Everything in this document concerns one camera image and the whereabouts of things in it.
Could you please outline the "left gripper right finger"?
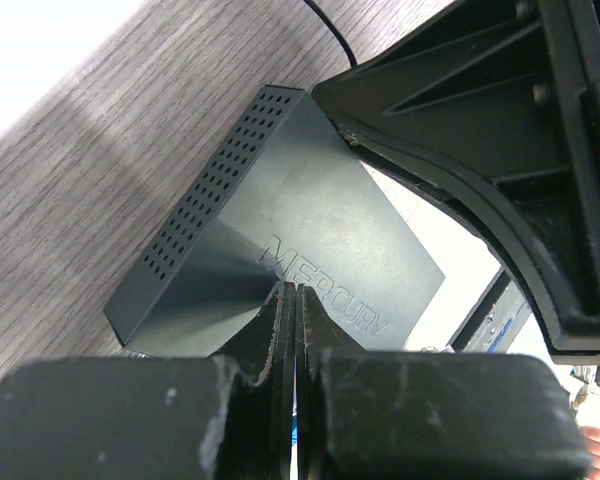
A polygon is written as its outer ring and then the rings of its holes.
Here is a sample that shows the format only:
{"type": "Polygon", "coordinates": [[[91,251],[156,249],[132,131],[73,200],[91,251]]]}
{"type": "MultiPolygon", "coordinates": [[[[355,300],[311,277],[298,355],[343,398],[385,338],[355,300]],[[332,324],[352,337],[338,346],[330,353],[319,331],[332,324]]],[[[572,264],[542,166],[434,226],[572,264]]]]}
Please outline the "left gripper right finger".
{"type": "Polygon", "coordinates": [[[296,300],[302,479],[581,479],[592,465],[551,369],[524,355],[372,351],[296,300]]]}

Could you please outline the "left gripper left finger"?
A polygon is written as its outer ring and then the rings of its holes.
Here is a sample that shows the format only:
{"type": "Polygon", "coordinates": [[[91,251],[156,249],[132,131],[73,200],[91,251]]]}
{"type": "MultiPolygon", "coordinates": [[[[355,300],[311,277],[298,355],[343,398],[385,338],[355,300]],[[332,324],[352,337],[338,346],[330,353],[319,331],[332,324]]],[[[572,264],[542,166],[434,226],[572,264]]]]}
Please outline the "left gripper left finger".
{"type": "Polygon", "coordinates": [[[24,364],[0,382],[0,479],[285,479],[296,290],[206,358],[24,364]]]}

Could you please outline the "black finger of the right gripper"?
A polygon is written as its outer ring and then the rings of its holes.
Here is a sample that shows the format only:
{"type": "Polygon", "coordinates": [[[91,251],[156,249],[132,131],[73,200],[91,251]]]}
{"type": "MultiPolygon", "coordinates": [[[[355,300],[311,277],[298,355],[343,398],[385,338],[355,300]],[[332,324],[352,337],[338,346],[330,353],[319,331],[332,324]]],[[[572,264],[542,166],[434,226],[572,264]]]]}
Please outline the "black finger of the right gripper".
{"type": "Polygon", "coordinates": [[[486,242],[555,361],[600,365],[600,1],[455,1],[312,95],[486,242]]]}

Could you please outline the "black network switch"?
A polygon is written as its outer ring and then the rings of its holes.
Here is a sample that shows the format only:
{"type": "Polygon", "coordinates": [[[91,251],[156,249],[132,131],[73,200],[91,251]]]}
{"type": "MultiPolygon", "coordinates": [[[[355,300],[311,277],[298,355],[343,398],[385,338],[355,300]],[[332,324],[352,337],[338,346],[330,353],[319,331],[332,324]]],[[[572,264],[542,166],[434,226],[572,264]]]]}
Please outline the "black network switch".
{"type": "Polygon", "coordinates": [[[312,97],[267,85],[104,312],[132,351],[205,356],[287,281],[312,287],[362,347],[398,350],[443,279],[312,97]]]}

